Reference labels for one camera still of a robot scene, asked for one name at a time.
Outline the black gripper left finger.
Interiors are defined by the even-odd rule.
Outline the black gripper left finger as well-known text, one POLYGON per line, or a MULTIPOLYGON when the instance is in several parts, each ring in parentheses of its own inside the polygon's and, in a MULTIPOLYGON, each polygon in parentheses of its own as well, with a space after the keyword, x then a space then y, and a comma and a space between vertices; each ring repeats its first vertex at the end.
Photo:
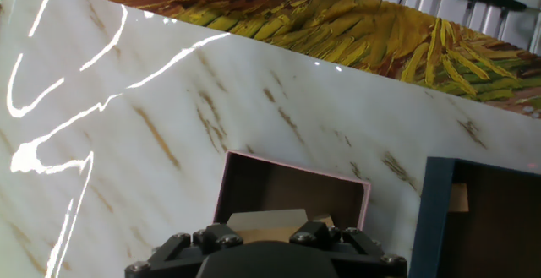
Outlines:
POLYGON ((193 234, 176 233, 156 248, 147 260, 127 266, 124 277, 194 278, 211 254, 240 245, 243 245, 243 238, 226 224, 212 224, 193 234))

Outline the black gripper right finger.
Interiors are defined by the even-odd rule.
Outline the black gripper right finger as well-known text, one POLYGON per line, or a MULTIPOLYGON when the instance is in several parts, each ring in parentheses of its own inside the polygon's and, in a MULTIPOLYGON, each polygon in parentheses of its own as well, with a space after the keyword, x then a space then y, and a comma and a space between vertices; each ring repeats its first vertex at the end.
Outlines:
POLYGON ((337 277, 407 277, 407 260, 385 253, 357 227, 340 229, 308 221, 289 237, 289 242, 322 253, 337 277))

